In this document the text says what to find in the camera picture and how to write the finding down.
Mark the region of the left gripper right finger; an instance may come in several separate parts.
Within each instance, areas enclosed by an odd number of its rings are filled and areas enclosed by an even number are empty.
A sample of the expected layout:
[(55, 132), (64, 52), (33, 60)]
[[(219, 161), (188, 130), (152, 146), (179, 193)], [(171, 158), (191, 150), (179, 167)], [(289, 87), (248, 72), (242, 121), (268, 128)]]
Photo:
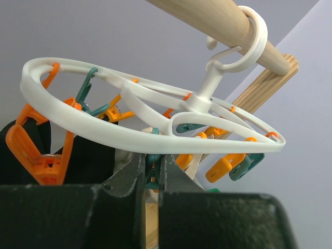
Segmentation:
[(297, 248), (282, 204), (262, 193), (206, 192), (164, 155), (159, 248)]

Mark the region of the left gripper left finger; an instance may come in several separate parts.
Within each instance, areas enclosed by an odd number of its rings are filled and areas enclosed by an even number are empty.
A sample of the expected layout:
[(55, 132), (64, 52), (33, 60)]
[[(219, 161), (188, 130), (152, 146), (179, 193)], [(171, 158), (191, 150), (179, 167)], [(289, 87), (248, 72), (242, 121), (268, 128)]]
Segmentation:
[(94, 185), (1, 187), (1, 248), (144, 248), (141, 154)]

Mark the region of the white plastic clip hanger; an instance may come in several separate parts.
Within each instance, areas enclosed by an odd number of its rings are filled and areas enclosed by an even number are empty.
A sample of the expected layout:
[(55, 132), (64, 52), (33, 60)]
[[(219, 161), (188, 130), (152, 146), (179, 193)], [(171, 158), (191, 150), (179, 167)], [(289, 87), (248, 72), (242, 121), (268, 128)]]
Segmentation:
[[(285, 146), (284, 137), (271, 126), (213, 93), (226, 73), (237, 73), (258, 60), (267, 44), (264, 19), (253, 9), (241, 6), (252, 19), (255, 37), (240, 60), (222, 64), (220, 58), (240, 47), (224, 50), (206, 64), (199, 92), (189, 92), (156, 81), (133, 76), (86, 62), (64, 58), (36, 58), (22, 69), (20, 90), (29, 107), (6, 134), (6, 144), (18, 161), (41, 185), (63, 183), (74, 136), (96, 143), (147, 155), (274, 153)], [(150, 133), (111, 124), (83, 111), (73, 98), (60, 101), (46, 86), (57, 73), (95, 75), (120, 90), (120, 97), (136, 117), (152, 128)], [(61, 155), (43, 156), (23, 128), (26, 119), (52, 121), (67, 131)]]

